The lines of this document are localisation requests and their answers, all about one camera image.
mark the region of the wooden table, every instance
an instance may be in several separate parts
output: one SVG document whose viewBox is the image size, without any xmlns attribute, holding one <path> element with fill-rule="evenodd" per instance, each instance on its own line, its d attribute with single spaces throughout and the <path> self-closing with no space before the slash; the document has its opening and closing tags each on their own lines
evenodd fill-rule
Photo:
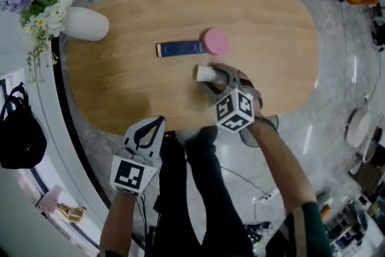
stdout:
<svg viewBox="0 0 385 257">
<path fill-rule="evenodd" d="M 99 42 L 69 39 L 67 63 L 78 107 L 105 131 L 124 134 L 154 115 L 166 117 L 167 130 L 212 124 L 196 64 L 245 72 L 266 116 L 298 109 L 314 90 L 317 35 L 300 0 L 100 0 L 91 9 L 107 16 L 110 31 Z M 197 40 L 212 27 L 229 37 L 226 56 L 156 56 L 157 43 Z"/>
</svg>

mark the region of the hand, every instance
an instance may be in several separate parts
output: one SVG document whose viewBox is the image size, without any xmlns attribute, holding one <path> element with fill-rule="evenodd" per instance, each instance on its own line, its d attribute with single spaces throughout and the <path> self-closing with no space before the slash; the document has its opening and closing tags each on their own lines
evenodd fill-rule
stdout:
<svg viewBox="0 0 385 257">
<path fill-rule="evenodd" d="M 246 90 L 245 92 L 250 93 L 251 95 L 254 96 L 254 93 L 256 90 L 255 90 L 254 85 L 251 82 L 250 78 L 240 70 L 237 70 L 237 74 L 238 74 L 241 81 L 243 81 L 243 82 L 246 81 L 247 85 L 244 85 L 244 90 Z M 261 101 L 259 100 L 259 98 L 256 98 L 254 96 L 254 99 L 253 99 L 254 117 L 264 118 L 264 116 L 260 112 L 260 109 L 261 109 L 260 103 L 261 103 Z"/>
</svg>

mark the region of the marble floor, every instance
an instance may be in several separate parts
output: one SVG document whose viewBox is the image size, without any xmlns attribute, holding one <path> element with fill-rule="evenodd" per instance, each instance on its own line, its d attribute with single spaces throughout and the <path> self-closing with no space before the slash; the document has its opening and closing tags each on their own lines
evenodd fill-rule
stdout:
<svg viewBox="0 0 385 257">
<path fill-rule="evenodd" d="M 88 7 L 97 0 L 76 0 L 74 5 Z M 319 37 L 320 68 L 315 91 L 308 103 L 292 114 L 279 115 L 279 134 L 292 149 L 315 191 L 328 188 L 337 211 L 345 196 L 358 192 L 347 171 L 354 160 L 354 149 L 344 140 L 344 130 L 350 112 L 363 104 L 378 76 L 378 54 L 373 49 L 369 22 L 363 8 L 338 0 L 301 0 L 312 14 Z M 61 37 L 61 65 L 67 100 L 75 128 L 87 158 L 112 200 L 114 190 L 109 184 L 112 155 L 119 154 L 122 137 L 91 125 L 79 112 L 73 100 L 66 67 L 66 38 Z M 375 109 L 377 100 L 370 102 Z M 220 131 L 215 142 L 217 156 L 223 167 L 231 169 L 263 190 L 275 189 L 265 159 L 259 149 L 245 146 L 239 135 Z M 271 220 L 276 230 L 285 213 L 279 196 L 268 205 L 259 202 L 262 193 L 234 174 L 223 170 L 224 180 L 244 223 Z M 158 178 L 146 190 L 146 212 L 149 224 L 158 218 L 152 209 L 159 193 Z M 202 240 L 205 233 L 205 208 L 188 175 L 188 200 L 191 220 Z M 135 210 L 134 232 L 143 239 L 143 222 Z M 257 247 L 262 252 L 271 233 L 266 233 Z"/>
</svg>

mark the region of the cable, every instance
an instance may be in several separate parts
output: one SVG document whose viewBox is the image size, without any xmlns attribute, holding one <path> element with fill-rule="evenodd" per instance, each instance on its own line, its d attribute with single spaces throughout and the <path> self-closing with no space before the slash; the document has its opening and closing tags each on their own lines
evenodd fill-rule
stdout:
<svg viewBox="0 0 385 257">
<path fill-rule="evenodd" d="M 143 194 L 144 196 L 144 199 L 143 197 L 140 197 L 141 201 L 142 201 L 142 204 L 143 204 L 143 214 L 142 214 L 142 211 L 140 210 L 140 206 L 139 206 L 139 203 L 138 203 L 138 200 L 136 200 L 136 203 L 138 205 L 138 209 L 139 209 L 139 213 L 140 213 L 140 216 L 142 216 L 142 220 L 143 220 L 143 224 L 144 224 L 144 256 L 146 257 L 147 256 L 147 251 L 148 251 L 148 237 L 147 237 L 147 217 L 146 217 L 146 207 L 145 207 L 145 202 L 146 202 L 146 195 Z"/>
<path fill-rule="evenodd" d="M 275 118 L 277 119 L 277 126 L 275 126 L 275 125 L 273 124 L 273 121 L 269 119 L 269 118 L 272 118 L 272 117 L 275 117 Z M 270 116 L 270 117 L 268 117 L 268 118 L 266 118 L 266 119 L 265 119 L 265 118 L 258 118 L 258 117 L 256 117 L 255 119 L 260 119 L 260 120 L 263 119 L 263 120 L 261 120 L 261 121 L 267 122 L 267 123 L 268 123 L 269 125 L 271 125 L 271 127 L 278 133 L 278 127 L 279 127 L 279 118 L 278 118 L 278 115 Z M 251 147 L 251 148 L 259 148 L 259 145 L 258 145 L 258 143 L 257 143 L 257 141 L 255 140 L 254 137 L 251 136 L 251 139 L 252 139 L 253 144 L 250 144 L 250 143 L 247 142 L 247 139 L 244 137 L 244 132 L 245 132 L 244 130 L 247 131 L 247 129 L 243 129 L 243 130 L 241 130 L 241 131 L 239 132 L 239 136 L 240 136 L 242 142 L 243 142 L 246 146 L 248 146 L 248 147 Z"/>
<path fill-rule="evenodd" d="M 161 219 L 161 215 L 162 215 L 162 213 L 159 213 L 159 215 L 158 215 L 158 221 L 156 222 L 156 229 L 155 229 L 155 230 L 158 230 L 158 226 L 159 226 L 159 221 L 160 221 L 160 219 Z"/>
<path fill-rule="evenodd" d="M 252 186 L 254 186 L 254 188 L 260 190 L 264 195 L 268 195 L 268 193 L 266 193 L 265 191 L 263 191 L 263 189 L 261 189 L 260 187 L 257 187 L 254 183 L 252 183 L 252 181 L 247 180 L 245 177 L 243 177 L 243 176 L 240 175 L 239 173 L 233 172 L 232 170 L 227 169 L 226 167 L 223 167 L 223 166 L 221 166 L 221 168 L 224 169 L 224 170 L 227 170 L 228 172 L 233 173 L 234 175 L 236 175 L 236 176 L 238 176 L 238 177 L 240 177 L 240 178 L 243 179 L 245 182 L 250 183 Z"/>
<path fill-rule="evenodd" d="M 254 116 L 254 121 L 255 120 L 258 120 L 258 121 L 261 121 L 261 122 L 264 122 L 264 123 L 267 123 L 268 125 L 270 125 L 273 130 L 275 130 L 276 132 L 278 131 L 278 125 L 277 127 L 273 124 L 273 121 L 271 121 L 269 118 L 264 118 L 264 117 L 256 117 Z"/>
</svg>

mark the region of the leg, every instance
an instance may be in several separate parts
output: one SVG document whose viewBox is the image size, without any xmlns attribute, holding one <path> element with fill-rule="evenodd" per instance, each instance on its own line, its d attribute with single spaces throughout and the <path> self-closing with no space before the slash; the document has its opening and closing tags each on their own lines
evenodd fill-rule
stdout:
<svg viewBox="0 0 385 257">
<path fill-rule="evenodd" d="M 185 149 L 176 139 L 164 137 L 160 154 L 161 217 L 152 251 L 155 256 L 168 256 L 173 243 L 178 243 L 188 248 L 186 256 L 198 256 L 200 244 L 187 209 Z"/>
<path fill-rule="evenodd" d="M 207 231 L 202 249 L 216 255 L 254 256 L 250 240 L 223 181 L 213 144 L 216 127 L 203 128 L 186 142 L 188 162 L 206 207 Z"/>
</svg>

